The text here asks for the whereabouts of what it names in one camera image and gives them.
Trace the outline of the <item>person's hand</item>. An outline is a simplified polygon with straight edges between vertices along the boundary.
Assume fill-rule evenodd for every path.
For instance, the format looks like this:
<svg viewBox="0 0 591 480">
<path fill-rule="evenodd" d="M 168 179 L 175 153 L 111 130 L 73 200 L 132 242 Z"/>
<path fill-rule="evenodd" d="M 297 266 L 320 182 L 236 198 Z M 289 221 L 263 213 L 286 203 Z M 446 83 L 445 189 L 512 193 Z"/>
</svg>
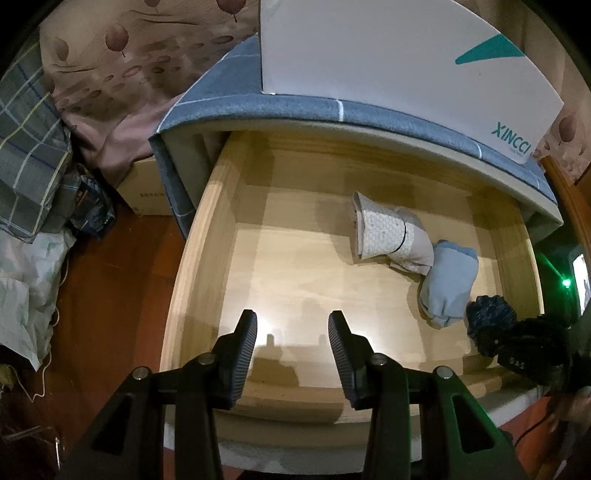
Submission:
<svg viewBox="0 0 591 480">
<path fill-rule="evenodd" d="M 581 388 L 576 394 L 562 398 L 553 414 L 553 428 L 560 422 L 574 425 L 579 435 L 590 429 L 590 387 Z"/>
</svg>

